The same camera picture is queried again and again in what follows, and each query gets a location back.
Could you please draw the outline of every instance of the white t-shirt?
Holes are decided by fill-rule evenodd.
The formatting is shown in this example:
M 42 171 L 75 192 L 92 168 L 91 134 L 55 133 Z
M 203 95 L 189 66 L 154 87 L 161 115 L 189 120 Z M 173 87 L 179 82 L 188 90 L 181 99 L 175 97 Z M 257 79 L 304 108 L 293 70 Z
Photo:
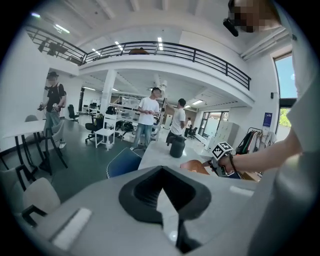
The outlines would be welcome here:
M 185 121 L 185 120 L 186 120 L 185 110 L 183 108 L 175 109 L 170 131 L 174 135 L 181 135 L 182 134 L 181 121 Z
M 189 129 L 190 125 L 192 125 L 191 120 L 188 120 L 188 122 L 186 123 L 186 127 L 185 128 Z
M 155 99 L 150 99 L 149 97 L 143 98 L 139 103 L 139 107 L 142 108 L 142 110 L 153 111 L 155 113 L 159 112 L 159 103 Z M 152 126 L 154 124 L 154 115 L 140 113 L 138 123 Z
M 320 148 L 320 65 L 310 43 L 290 15 L 277 3 L 281 24 L 289 32 L 292 43 L 292 62 L 295 74 L 297 101 L 287 114 L 304 152 Z

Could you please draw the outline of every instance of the sneaker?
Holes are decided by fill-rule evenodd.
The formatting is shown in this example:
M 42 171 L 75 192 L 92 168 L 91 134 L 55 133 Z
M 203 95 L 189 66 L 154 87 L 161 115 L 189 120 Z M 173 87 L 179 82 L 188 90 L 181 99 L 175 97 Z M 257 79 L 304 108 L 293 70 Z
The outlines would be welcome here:
M 59 146 L 59 149 L 63 149 L 65 146 L 66 146 L 66 142 L 61 142 L 60 143 L 60 146 Z

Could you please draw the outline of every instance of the white column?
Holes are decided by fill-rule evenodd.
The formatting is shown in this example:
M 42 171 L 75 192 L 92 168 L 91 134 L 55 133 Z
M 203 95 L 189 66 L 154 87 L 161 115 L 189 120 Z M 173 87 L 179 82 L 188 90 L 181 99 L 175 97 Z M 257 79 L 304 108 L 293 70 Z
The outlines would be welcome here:
M 100 106 L 100 113 L 103 115 L 106 113 L 107 108 L 110 105 L 112 88 L 114 87 L 116 76 L 117 72 L 114 69 L 109 69 L 106 74 Z

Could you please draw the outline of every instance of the hand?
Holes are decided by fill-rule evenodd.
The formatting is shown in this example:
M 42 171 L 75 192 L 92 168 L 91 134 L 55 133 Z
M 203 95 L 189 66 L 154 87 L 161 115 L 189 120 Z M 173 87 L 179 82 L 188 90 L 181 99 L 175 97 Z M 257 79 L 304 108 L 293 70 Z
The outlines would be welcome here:
M 219 164 L 220 166 L 224 166 L 225 171 L 226 171 L 227 174 L 229 174 L 229 173 L 231 173 L 231 172 L 234 171 L 234 168 L 233 168 L 232 165 L 231 165 L 229 156 L 224 156 L 224 157 L 222 157 L 222 158 L 219 160 L 218 164 Z

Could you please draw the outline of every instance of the gray floor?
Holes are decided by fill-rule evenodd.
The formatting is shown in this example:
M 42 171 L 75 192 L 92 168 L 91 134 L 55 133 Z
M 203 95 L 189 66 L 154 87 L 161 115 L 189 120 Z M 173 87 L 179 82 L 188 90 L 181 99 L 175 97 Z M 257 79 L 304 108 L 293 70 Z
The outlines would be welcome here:
M 52 176 L 41 169 L 35 174 L 37 179 L 45 177 L 51 182 L 61 202 L 66 201 L 88 185 L 106 179 L 108 163 L 124 148 L 131 146 L 130 142 L 121 141 L 116 138 L 113 148 L 109 151 L 102 144 L 96 148 L 94 138 L 85 144 L 85 139 L 89 133 L 90 131 L 82 125 L 65 120 L 63 135 L 66 146 L 61 151 L 68 168 L 66 169 L 63 166 L 56 152 L 53 151 L 50 153 Z M 36 165 L 40 164 L 41 158 L 36 145 L 30 145 L 29 151 L 33 163 Z M 137 154 L 143 154 L 143 152 L 143 150 L 139 150 Z M 22 156 L 24 162 L 28 163 L 23 150 Z M 9 153 L 3 159 L 9 168 L 20 164 L 17 152 Z

